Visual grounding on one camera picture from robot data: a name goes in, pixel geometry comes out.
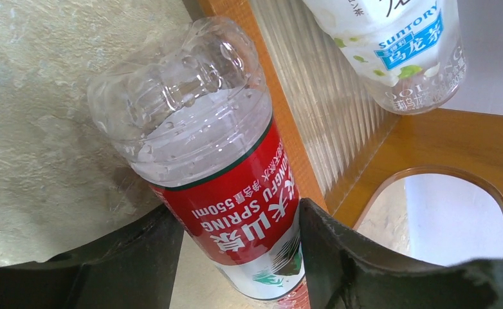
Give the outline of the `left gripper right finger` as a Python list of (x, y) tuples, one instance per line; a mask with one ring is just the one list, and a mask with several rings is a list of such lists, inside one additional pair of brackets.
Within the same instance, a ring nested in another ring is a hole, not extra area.
[(503, 308), (503, 259), (450, 267), (395, 252), (336, 221), (313, 200), (299, 203), (312, 308)]

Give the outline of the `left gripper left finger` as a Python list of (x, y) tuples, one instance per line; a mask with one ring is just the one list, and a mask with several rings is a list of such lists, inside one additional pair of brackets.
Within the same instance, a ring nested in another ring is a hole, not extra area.
[(159, 206), (45, 262), (0, 267), (0, 308), (168, 308), (183, 233)]

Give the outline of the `red label bottle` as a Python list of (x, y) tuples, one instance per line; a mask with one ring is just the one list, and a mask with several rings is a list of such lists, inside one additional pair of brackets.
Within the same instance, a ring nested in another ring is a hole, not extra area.
[(241, 294), (309, 308), (300, 194), (254, 43), (205, 17), (92, 78), (92, 119)]

